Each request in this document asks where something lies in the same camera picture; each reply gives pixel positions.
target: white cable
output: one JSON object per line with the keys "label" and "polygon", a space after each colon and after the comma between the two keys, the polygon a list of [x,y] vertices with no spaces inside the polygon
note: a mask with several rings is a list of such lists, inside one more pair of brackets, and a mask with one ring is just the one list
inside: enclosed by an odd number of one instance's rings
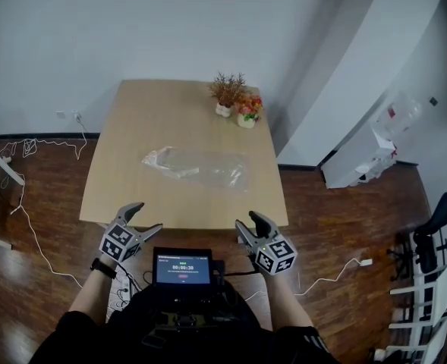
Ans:
{"label": "white cable", "polygon": [[[120,306],[117,306],[117,301],[120,301],[120,302],[121,302],[121,305],[120,305]],[[115,303],[115,307],[116,307],[117,309],[114,309],[114,308],[112,307],[112,304],[113,304],[113,303]],[[127,306],[127,304],[124,305],[124,301],[121,300],[120,298],[119,298],[118,300],[113,300],[113,301],[111,301],[111,302],[109,303],[109,309],[111,309],[111,310],[113,310],[113,311],[115,311],[115,310],[119,310],[119,309],[125,309],[126,306]]]}
{"label": "white cable", "polygon": [[[83,127],[84,130],[86,130],[85,126],[82,125],[81,121],[77,121],[79,125]],[[76,147],[74,144],[69,144],[66,142],[47,142],[46,140],[38,140],[38,139],[24,139],[20,140],[19,142],[13,142],[13,143],[7,143],[3,149],[0,150],[0,157],[2,158],[2,153],[5,150],[8,150],[10,153],[10,156],[13,157],[16,154],[16,148],[17,145],[20,143],[23,143],[23,158],[27,158],[29,155],[34,155],[38,151],[37,143],[46,143],[46,144],[55,144],[56,146],[68,146],[68,147],[74,147],[74,154],[77,157],[77,160],[80,160],[80,154],[81,150],[85,148],[87,145],[87,138],[85,137],[85,133],[81,131],[81,135],[83,136],[83,140],[85,140],[85,143],[82,145],[79,151],[78,147]],[[1,182],[1,189],[5,189],[9,185],[9,176],[5,177]]]}
{"label": "white cable", "polygon": [[127,275],[132,279],[132,282],[133,282],[135,288],[137,288],[137,291],[142,291],[139,284],[135,281],[134,276],[130,272],[128,272]]}
{"label": "white cable", "polygon": [[[319,282],[319,281],[328,281],[328,282],[336,282],[336,281],[338,281],[339,277],[342,276],[342,273],[345,271],[346,267],[348,267],[348,265],[349,265],[351,262],[356,262],[356,263],[358,263],[359,265],[361,265],[361,262],[360,262],[358,259],[356,259],[356,258],[353,258],[353,259],[351,259],[351,260],[348,260],[348,262],[345,264],[345,267],[343,267],[343,269],[342,269],[341,272],[338,274],[338,277],[336,277],[336,279],[319,278],[317,281],[315,281],[313,284],[311,284],[310,287],[309,287],[306,291],[304,291],[303,293],[294,294],[294,295],[295,295],[296,297],[301,297],[301,296],[303,296],[303,295],[306,295],[307,293],[309,293],[310,289],[312,289],[312,288],[314,287],[314,285],[315,285],[317,282]],[[255,297],[258,293],[262,293],[262,294],[267,295],[267,292],[265,292],[265,291],[257,291],[256,293],[253,293],[252,295],[250,295],[250,296],[245,300],[245,302],[247,302],[248,300],[251,300],[251,299],[252,299],[253,297]]]}
{"label": "white cable", "polygon": [[19,174],[19,173],[17,173],[17,172],[16,172],[16,174],[23,178],[23,180],[24,180],[24,185],[23,185],[23,192],[22,192],[22,194],[20,195],[19,206],[18,206],[16,209],[14,209],[14,210],[11,212],[11,214],[13,214],[14,212],[16,212],[18,209],[21,209],[21,210],[24,212],[24,214],[25,214],[26,217],[27,217],[27,223],[28,223],[28,225],[29,225],[29,228],[30,228],[31,231],[33,232],[34,240],[36,241],[36,244],[37,244],[37,246],[38,246],[38,248],[39,248],[39,252],[41,253],[41,256],[42,256],[42,257],[46,260],[46,262],[48,263],[48,266],[49,266],[49,269],[51,270],[51,272],[52,272],[53,274],[55,274],[55,275],[69,276],[69,277],[73,278],[75,282],[77,282],[77,285],[78,285],[78,286],[82,287],[81,284],[80,284],[80,282],[79,282],[79,281],[78,281],[72,274],[65,274],[65,273],[62,273],[62,272],[56,272],[56,271],[54,271],[54,270],[53,270],[53,267],[51,266],[51,263],[50,263],[49,260],[48,260],[48,258],[46,258],[46,256],[44,256],[44,253],[42,253],[42,249],[41,249],[41,246],[39,245],[38,237],[37,237],[37,235],[36,235],[35,230],[33,229],[33,226],[31,225],[31,219],[30,219],[29,215],[27,214],[27,212],[24,210],[24,207],[22,206],[23,198],[24,198],[24,188],[25,188],[25,186],[26,186],[26,178],[25,178],[22,174]]}
{"label": "white cable", "polygon": [[122,281],[118,278],[118,274],[124,274],[124,275],[125,275],[125,272],[123,272],[122,270],[118,270],[118,271],[117,271],[117,274],[115,275],[115,279],[116,279],[119,283],[122,283]]}
{"label": "white cable", "polygon": [[[23,158],[26,158],[27,156],[29,156],[29,155],[33,155],[33,154],[36,153],[36,151],[37,151],[37,145],[36,145],[36,144],[37,144],[37,143],[46,143],[46,144],[55,144],[56,146],[66,145],[66,146],[74,147],[74,153],[75,153],[75,155],[77,156],[77,160],[80,160],[81,150],[87,145],[87,138],[85,137],[85,134],[83,133],[83,131],[81,131],[81,134],[83,135],[83,139],[85,140],[85,143],[83,144],[83,146],[80,148],[80,151],[78,151],[78,152],[77,152],[77,147],[76,147],[74,144],[68,144],[68,143],[66,143],[66,142],[57,143],[57,142],[46,142],[45,140],[38,140],[38,139],[24,139],[24,140],[21,140],[20,142],[7,143],[7,144],[5,145],[5,147],[0,151],[0,156],[2,157],[2,153],[8,148],[9,145],[12,145],[12,146],[11,146],[11,149],[10,149],[10,153],[11,153],[11,156],[14,156],[15,153],[16,153],[16,147],[17,147],[17,144],[18,144],[18,143],[24,143]],[[15,213],[17,210],[19,210],[19,209],[21,209],[21,210],[24,212],[24,214],[25,214],[26,217],[27,217],[27,223],[28,223],[28,225],[29,225],[29,228],[30,228],[31,231],[33,232],[34,240],[36,241],[36,244],[37,244],[37,246],[38,246],[39,252],[41,253],[41,256],[42,256],[42,257],[46,260],[46,262],[48,263],[48,266],[49,266],[49,269],[51,270],[51,272],[52,272],[53,274],[55,274],[55,275],[69,276],[69,277],[73,278],[74,281],[77,283],[77,285],[80,286],[80,288],[82,288],[80,282],[79,282],[79,281],[78,281],[72,274],[65,274],[65,273],[62,273],[62,272],[56,272],[56,271],[54,271],[54,270],[53,270],[53,267],[51,266],[51,263],[50,263],[49,260],[48,260],[48,258],[46,258],[46,256],[44,255],[44,253],[42,253],[42,249],[41,249],[41,246],[39,245],[38,237],[37,237],[37,235],[36,235],[35,230],[33,229],[33,226],[31,225],[31,219],[30,219],[30,216],[27,214],[26,210],[25,210],[24,207],[23,207],[24,188],[26,187],[26,178],[25,178],[25,176],[22,175],[22,174],[19,174],[19,173],[17,173],[17,172],[16,172],[16,174],[23,178],[23,180],[24,180],[24,185],[23,185],[23,191],[22,191],[22,193],[21,193],[21,195],[20,195],[19,205],[17,206],[16,209],[14,209],[14,210],[11,212],[11,215],[14,214],[14,213]],[[4,189],[4,188],[7,187],[7,185],[8,185],[8,180],[9,180],[9,176],[7,176],[6,178],[4,178],[4,180],[3,180],[2,183],[1,183],[1,188],[2,188],[2,189]]]}

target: white plastic bag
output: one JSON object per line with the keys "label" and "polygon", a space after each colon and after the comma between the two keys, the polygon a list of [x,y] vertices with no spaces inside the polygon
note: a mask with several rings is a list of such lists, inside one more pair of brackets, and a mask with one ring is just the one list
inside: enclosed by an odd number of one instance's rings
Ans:
{"label": "white plastic bag", "polygon": [[245,162],[244,154],[198,152],[170,146],[151,151],[142,160],[167,177],[238,191],[247,190]]}
{"label": "white plastic bag", "polygon": [[376,121],[380,136],[394,141],[419,118],[422,117],[422,105],[407,93],[399,91],[389,106],[382,111]]}

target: wrist strap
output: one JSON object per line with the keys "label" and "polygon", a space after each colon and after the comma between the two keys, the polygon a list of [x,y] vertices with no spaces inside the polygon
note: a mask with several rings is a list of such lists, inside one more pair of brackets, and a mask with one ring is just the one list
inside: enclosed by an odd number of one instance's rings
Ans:
{"label": "wrist strap", "polygon": [[112,270],[110,267],[103,264],[102,262],[100,262],[99,258],[96,258],[95,260],[93,260],[90,270],[92,270],[92,271],[99,270],[100,272],[103,272],[105,275],[107,275],[111,279],[115,279],[115,277],[117,276],[117,272],[115,272],[114,270]]}

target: wooden table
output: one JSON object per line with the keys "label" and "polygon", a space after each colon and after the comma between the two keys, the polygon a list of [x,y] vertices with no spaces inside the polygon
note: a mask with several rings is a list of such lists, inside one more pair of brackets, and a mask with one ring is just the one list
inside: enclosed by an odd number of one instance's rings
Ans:
{"label": "wooden table", "polygon": [[[238,218],[253,227],[249,210],[288,225],[265,112],[248,130],[237,125],[236,115],[218,116],[215,105],[203,82],[122,81],[96,146],[80,220],[108,224],[120,207],[141,201],[146,205],[132,226],[162,222],[167,228],[226,229],[235,228]],[[142,163],[165,146],[244,154],[247,192],[175,180]]]}

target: black shirt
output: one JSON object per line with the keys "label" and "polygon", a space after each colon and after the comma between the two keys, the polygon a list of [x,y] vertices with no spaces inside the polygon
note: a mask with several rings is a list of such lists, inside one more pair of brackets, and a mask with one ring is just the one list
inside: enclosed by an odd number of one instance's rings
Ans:
{"label": "black shirt", "polygon": [[30,362],[337,363],[315,328],[263,330],[238,297],[238,305],[231,310],[237,321],[199,331],[168,331],[161,347],[147,338],[154,330],[158,308],[152,288],[134,295],[102,327],[88,315],[67,312]]}

